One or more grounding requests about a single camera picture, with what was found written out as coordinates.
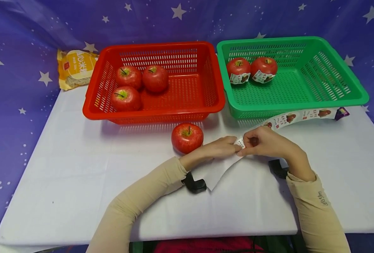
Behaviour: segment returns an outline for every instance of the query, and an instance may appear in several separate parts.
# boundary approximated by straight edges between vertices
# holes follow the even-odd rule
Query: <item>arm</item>
[[[165,161],[121,192],[107,207],[86,253],[129,252],[129,237],[136,218],[153,202],[182,186],[181,180],[199,163],[234,154],[235,137],[224,137],[177,159]]]
[[[347,253],[349,244],[322,183],[311,170],[305,152],[288,158],[286,178],[298,210],[299,225],[310,253]]]
[[[310,253],[347,253],[349,244],[342,226],[326,197],[322,183],[309,165],[306,153],[292,141],[267,126],[245,133],[246,148],[237,154],[284,158],[286,178],[298,210],[299,225]]]

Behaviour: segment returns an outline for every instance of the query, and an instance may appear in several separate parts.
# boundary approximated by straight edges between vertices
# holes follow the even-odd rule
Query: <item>yellow package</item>
[[[98,55],[81,50],[64,52],[58,50],[59,86],[62,90],[71,90],[88,85],[93,74]]]

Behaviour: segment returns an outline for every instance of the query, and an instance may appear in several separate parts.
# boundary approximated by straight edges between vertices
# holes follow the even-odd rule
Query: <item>paper sheet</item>
[[[334,107],[334,108],[323,108],[323,109],[298,110],[298,111],[283,113],[283,114],[280,114],[280,115],[277,115],[277,116],[274,116],[272,118],[265,120],[264,122],[246,130],[245,133],[262,125],[268,126],[269,128],[275,131],[287,125],[292,125],[296,122],[301,122],[304,120],[334,119],[338,109],[339,107]],[[245,148],[245,144],[243,142],[243,135],[237,139],[235,144],[242,146],[242,148]],[[203,178],[205,180],[207,188],[210,191],[213,191],[213,189],[216,187],[218,182],[221,180],[224,173],[230,167],[232,167],[232,165],[238,162],[240,159],[242,159],[242,157],[238,157],[237,155],[232,155],[231,157],[225,158],[223,160],[215,159],[213,163],[211,164],[210,172],[206,174]]]

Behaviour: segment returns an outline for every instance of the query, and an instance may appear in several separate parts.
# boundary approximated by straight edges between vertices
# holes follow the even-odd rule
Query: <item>plastic basket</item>
[[[160,94],[141,91],[142,109],[116,112],[110,96],[115,71],[124,65],[143,71],[157,64],[169,73],[169,88]],[[83,114],[117,124],[200,121],[225,104],[223,83],[214,47],[207,42],[118,45],[102,50],[91,77]]]
[[[217,46],[229,109],[236,119],[272,117],[312,108],[355,106],[369,96],[330,44],[320,37],[226,40]],[[226,64],[236,57],[252,63],[277,61],[277,75],[266,84],[231,85]]]

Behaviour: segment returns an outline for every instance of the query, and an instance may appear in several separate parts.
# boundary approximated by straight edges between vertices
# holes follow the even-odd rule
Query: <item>person's left hand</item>
[[[242,149],[241,146],[234,144],[236,139],[235,136],[225,136],[205,144],[197,150],[203,152],[208,159],[227,157]]]
[[[180,157],[179,161],[186,171],[190,171],[201,162],[236,154],[236,152],[242,149],[241,146],[234,144],[236,139],[235,136],[219,138],[216,141],[205,144],[195,149],[193,152]]]

